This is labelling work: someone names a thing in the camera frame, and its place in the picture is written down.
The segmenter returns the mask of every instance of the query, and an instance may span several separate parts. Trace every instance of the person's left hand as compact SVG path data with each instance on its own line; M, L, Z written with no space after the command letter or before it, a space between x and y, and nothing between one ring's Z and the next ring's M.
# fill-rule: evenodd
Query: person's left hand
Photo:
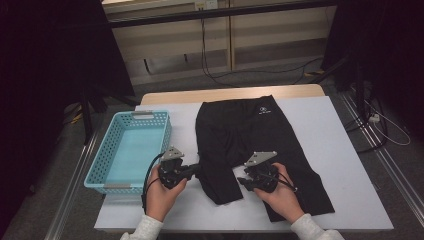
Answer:
M158 164L153 167L149 180L147 181L147 186L149 186L151 182L155 182L152 183L150 188L147 190L146 215L160 222L163 222L166 214L168 214L169 210L171 210L172 206L174 205L178 195L184 190L187 184L187 179L184 178L173 189L168 189L162 185L160 179L158 179L159 166L160 165Z

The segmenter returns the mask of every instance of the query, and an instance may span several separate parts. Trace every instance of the white table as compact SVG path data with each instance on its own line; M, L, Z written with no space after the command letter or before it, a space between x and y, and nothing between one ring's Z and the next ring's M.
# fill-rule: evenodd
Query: white table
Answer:
M335 213L314 216L325 229L380 231L393 225L369 180L328 97L278 99L312 169L321 178ZM198 161L194 122L201 103L143 105L167 109L173 126L171 144L184 151L184 164ZM235 168L244 176L243 168ZM164 232L287 232L287 222L270 223L263 203L241 187L244 199L215 205L193 178L168 214ZM143 214L140 196L108 195L95 228L133 231Z

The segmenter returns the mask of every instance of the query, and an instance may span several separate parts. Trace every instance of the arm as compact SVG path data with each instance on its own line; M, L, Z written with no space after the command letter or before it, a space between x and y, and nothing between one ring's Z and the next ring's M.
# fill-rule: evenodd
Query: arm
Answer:
M274 163L274 166L277 167L278 172L284 175L290 184L293 185L293 182L287 174L286 167L279 163ZM292 231L295 232L300 239L343 239L337 231L324 231L312 220L311 215L305 214L300 208L294 192L287 186L279 183L272 193L267 193L257 188L255 188L254 191L258 197L267 202L275 212L286 218L287 221L292 224Z
M162 185L158 173L159 165L152 169L148 180L150 188L147 192L146 215L143 215L133 234L125 233L121 240L155 240L162 226L163 220L171 210L178 195L184 190L187 179L183 179L173 189L168 189Z

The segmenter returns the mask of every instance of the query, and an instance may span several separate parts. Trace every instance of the hand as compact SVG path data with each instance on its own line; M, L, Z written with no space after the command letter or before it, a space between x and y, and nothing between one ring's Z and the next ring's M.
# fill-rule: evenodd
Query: hand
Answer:
M280 163L274 163L273 165L278 169L278 172L284 175L287 180L289 180L289 183L293 185L293 182L287 174L286 167ZM279 176L279 179L286 181L282 176ZM260 199L268 203L275 212L283 216L290 223L294 223L305 214L300 208L294 192L282 183L278 183L272 193L267 193L258 188L254 188L253 191L255 191Z
M149 180L147 181L147 186L152 181L150 188L147 190L147 211L146 215L152 217L160 222L163 222L166 214L171 210L172 206L175 203L178 195L184 190L187 179L184 178L177 186L173 189L168 189L162 185L159 178L159 165L156 165L152 169Z

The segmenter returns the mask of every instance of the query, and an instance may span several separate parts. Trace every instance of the black shorts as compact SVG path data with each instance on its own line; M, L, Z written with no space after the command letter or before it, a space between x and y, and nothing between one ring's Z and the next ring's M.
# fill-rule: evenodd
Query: black shorts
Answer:
M198 178L216 204L243 198L232 168L245 163L253 152L276 151L270 161L286 166L300 191L297 197L303 210L311 215L334 212L320 176L310 167L272 96L203 103L196 119L196 136L202 167ZM271 221L283 220L266 207Z

